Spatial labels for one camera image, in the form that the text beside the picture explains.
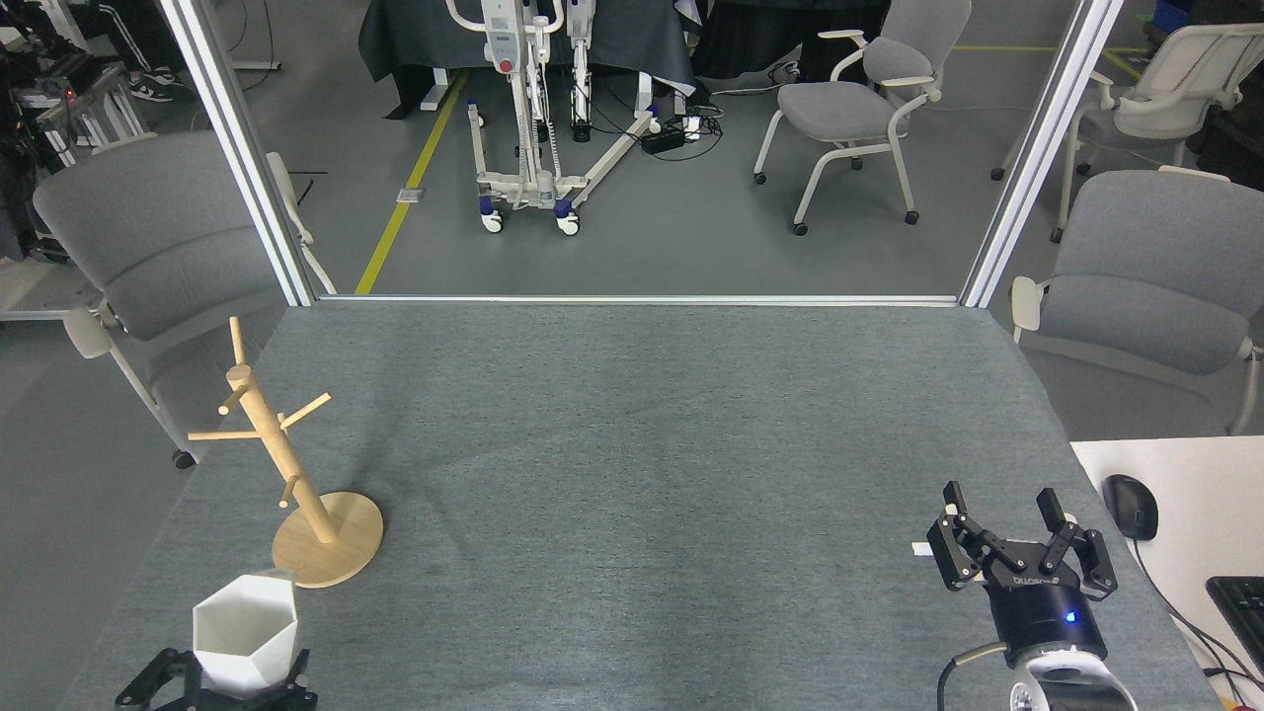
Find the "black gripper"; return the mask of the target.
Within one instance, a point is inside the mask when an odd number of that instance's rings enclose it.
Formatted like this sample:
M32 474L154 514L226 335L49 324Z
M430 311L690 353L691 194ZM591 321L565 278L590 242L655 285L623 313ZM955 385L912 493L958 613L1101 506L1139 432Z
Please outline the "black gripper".
M996 560L1018 572L1018 553L1010 544L969 517L958 481L947 482L943 498L943 514L928 530L927 539L948 590L962 590L980 572L988 576ZM1079 584L991 584L994 626L999 641L1006 646L1005 660L1007 665L1018 665L1031 652L1071 648L1103 659L1109 652L1090 601L1074 588L1087 584L1097 591L1098 595L1088 595L1092 601L1103 601L1117 590L1103 536L1097 529L1079 526L1073 514L1062 509L1055 490L1042 490L1036 505L1052 534L1036 571L1055 576L1067 550L1073 550L1079 560Z

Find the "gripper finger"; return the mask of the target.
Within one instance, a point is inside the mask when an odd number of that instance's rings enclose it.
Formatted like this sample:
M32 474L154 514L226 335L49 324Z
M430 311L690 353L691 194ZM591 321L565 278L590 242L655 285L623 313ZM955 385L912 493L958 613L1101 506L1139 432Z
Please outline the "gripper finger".
M310 691L305 679L305 672L310 662L310 649L301 649L289 665L287 676L287 710L316 710L319 696Z
M159 710L198 710L202 695L202 669L193 652L163 649L137 674L130 684L115 697L115 710L150 710L152 701L169 684L179 679L182 688L176 700Z

